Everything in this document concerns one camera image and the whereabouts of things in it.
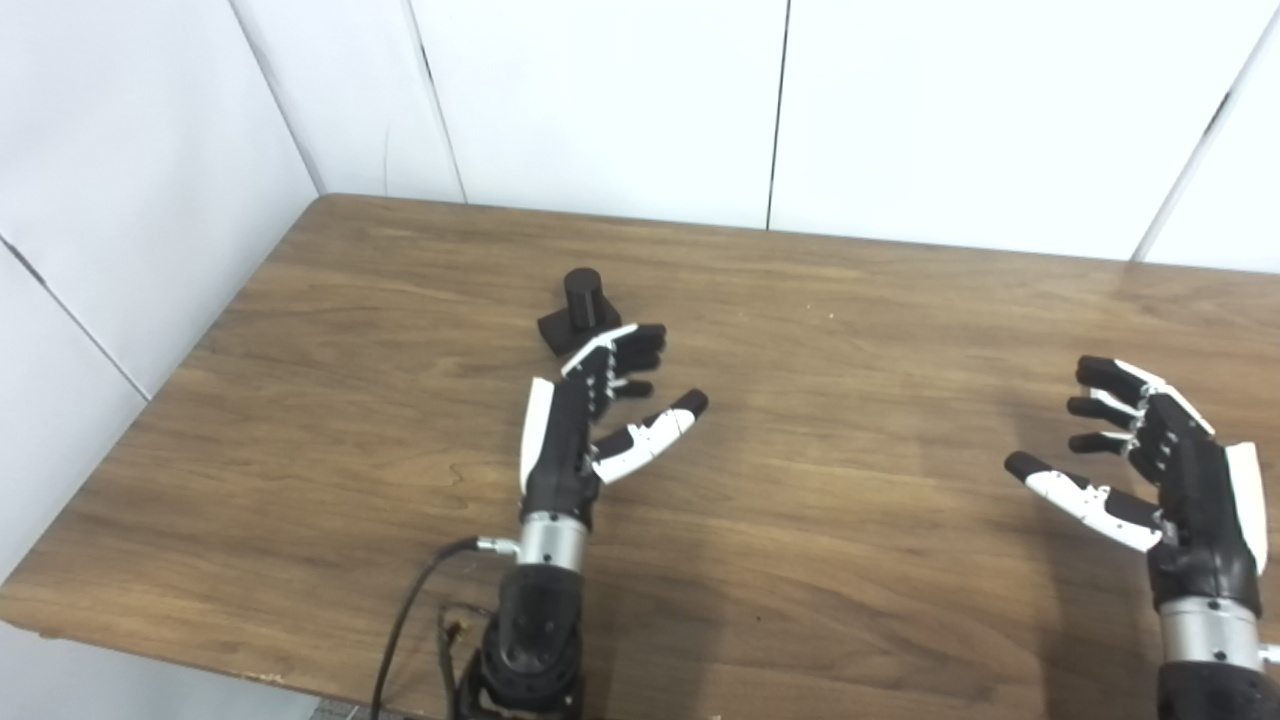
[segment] robotic finger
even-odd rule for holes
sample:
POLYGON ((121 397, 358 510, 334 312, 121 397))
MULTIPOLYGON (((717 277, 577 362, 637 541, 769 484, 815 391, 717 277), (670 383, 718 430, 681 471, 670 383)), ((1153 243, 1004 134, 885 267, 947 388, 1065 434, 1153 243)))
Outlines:
POLYGON ((1055 470, 1027 452, 1011 454, 1005 469, 1036 495, 1120 544, 1146 552, 1161 539, 1160 507, 1153 502, 1055 470))
POLYGON ((1076 418, 1106 420, 1123 430, 1132 430, 1134 423, 1142 418, 1137 407, 1125 405, 1110 392, 1097 388, 1089 388, 1088 397, 1069 398, 1066 411, 1076 418))
POLYGON ((1134 441, 1133 433, 1084 433, 1071 436, 1066 441, 1066 447, 1080 455, 1111 452, 1128 457, 1129 451, 1135 446, 1137 441, 1134 441))
MULTIPOLYGON (((1183 397, 1183 393, 1178 392, 1178 388, 1165 382, 1165 378, 1137 365, 1124 360, 1085 355, 1076 364, 1075 379, 1089 388, 1092 398, 1102 400, 1117 411, 1130 409, 1146 420, 1151 419, 1147 414, 1148 407, 1153 405, 1155 398, 1162 396, 1165 400, 1156 404, 1158 414, 1167 415, 1170 420, 1185 420, 1179 423, 1179 433, 1198 429, 1206 437, 1213 437, 1213 427, 1183 397), (1110 395, 1114 402, 1107 402, 1102 393, 1110 395)), ((1132 424, 1129 428, 1135 429, 1135 425, 1132 424)))
POLYGON ((694 427, 709 402, 703 391, 691 389, 662 413, 600 438, 591 468, 604 484, 644 468, 694 427))
POLYGON ((599 420, 620 397, 648 397, 653 384, 627 378, 630 373, 654 370, 667 346, 667 328, 659 324, 630 324, 591 338, 561 368, 564 380, 585 383, 591 423, 599 420))

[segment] cable connector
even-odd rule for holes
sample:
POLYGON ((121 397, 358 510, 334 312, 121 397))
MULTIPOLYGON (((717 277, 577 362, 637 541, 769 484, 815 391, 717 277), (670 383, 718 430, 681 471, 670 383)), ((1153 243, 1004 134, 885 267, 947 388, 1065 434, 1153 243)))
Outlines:
POLYGON ((495 555, 517 555, 520 553, 520 543, 511 538, 479 538, 476 550, 495 555))

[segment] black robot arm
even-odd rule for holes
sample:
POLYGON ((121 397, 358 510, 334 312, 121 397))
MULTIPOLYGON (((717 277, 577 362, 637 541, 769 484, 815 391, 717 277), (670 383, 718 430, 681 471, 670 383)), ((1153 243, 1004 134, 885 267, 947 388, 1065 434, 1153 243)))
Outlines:
POLYGON ((582 555, 591 509, 603 486, 662 454, 708 405, 694 389, 662 413, 590 439, 614 400, 653 392, 627 375, 655 369, 664 343, 662 325, 625 325, 588 342, 559 382, 534 379, 521 439, 517 561, 460 680, 458 717, 489 720, 502 717, 499 710, 581 716, 582 555))

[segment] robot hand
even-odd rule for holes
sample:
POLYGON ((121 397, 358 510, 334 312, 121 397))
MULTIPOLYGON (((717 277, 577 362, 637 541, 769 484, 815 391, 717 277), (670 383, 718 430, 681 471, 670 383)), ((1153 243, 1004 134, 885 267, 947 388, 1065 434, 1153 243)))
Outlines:
POLYGON ((653 393, 630 373, 653 370, 666 345, 662 325, 626 325, 588 342, 557 383, 535 378, 520 451, 521 534, 516 566, 502 580, 498 612, 458 688, 454 716, 504 711, 576 720, 582 711, 582 555, 602 484, 657 457, 707 409, 701 391, 591 442, 591 427, 620 397, 653 393))
MULTIPOLYGON (((1256 587, 1252 577, 1266 566, 1267 519, 1253 443, 1219 446, 1212 425, 1176 388, 1128 363, 1084 356, 1075 377, 1088 396, 1068 400, 1066 411, 1107 420, 1121 432, 1073 436, 1068 447, 1126 459, 1160 488, 1158 505, 1096 487, 1088 478, 1055 470, 1025 452, 1010 455, 1005 468, 1033 492, 1116 542, 1161 556, 1208 552, 1217 568, 1249 564, 1256 587)), ((1199 589, 1198 594, 1221 594, 1210 592, 1213 588, 1199 589)))
POLYGON ((1157 489, 1158 503, 1014 452, 1005 469, 1085 525, 1147 553, 1161 616, 1161 720, 1280 719, 1280 689, 1263 673, 1257 577, 1267 519, 1253 443, 1220 446, 1213 428, 1162 378, 1103 357, 1080 357, 1087 397, 1068 413, 1121 432, 1078 434, 1074 452, 1114 452, 1157 489))
MULTIPOLYGON (((579 350, 561 369, 559 383, 534 378, 521 442, 520 488, 526 496, 535 475, 543 478, 532 483, 535 488, 549 486, 550 475, 584 465, 604 484, 625 478, 694 425, 708 405, 707 395, 698 389, 640 423, 595 442, 588 438, 590 427, 614 400, 653 395, 653 383, 627 375, 658 366, 666 336, 663 325, 625 325, 596 336, 579 350)), ((589 489, 594 498, 595 488, 589 489)))

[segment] wooden table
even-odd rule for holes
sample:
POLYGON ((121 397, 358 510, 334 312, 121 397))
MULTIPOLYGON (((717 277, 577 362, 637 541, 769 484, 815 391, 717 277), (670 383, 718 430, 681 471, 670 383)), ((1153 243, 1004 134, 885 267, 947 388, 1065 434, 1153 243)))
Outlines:
MULTIPOLYGON (((1140 556, 1004 456, 1140 484, 1064 450, 1093 428, 1062 410, 1091 352, 1174 379, 1280 470, 1276 277, 330 196, 13 574, 0 616, 367 702, 420 562, 517 529, 529 378, 557 366, 534 320, 579 265, 627 320, 669 329, 657 397, 604 429, 690 387, 712 397, 596 507, 590 716, 1153 716, 1140 556)), ((1280 492, 1268 505, 1280 516, 1280 492)), ((439 715, 434 601, 493 603, 504 566, 433 579, 393 707, 439 715)))

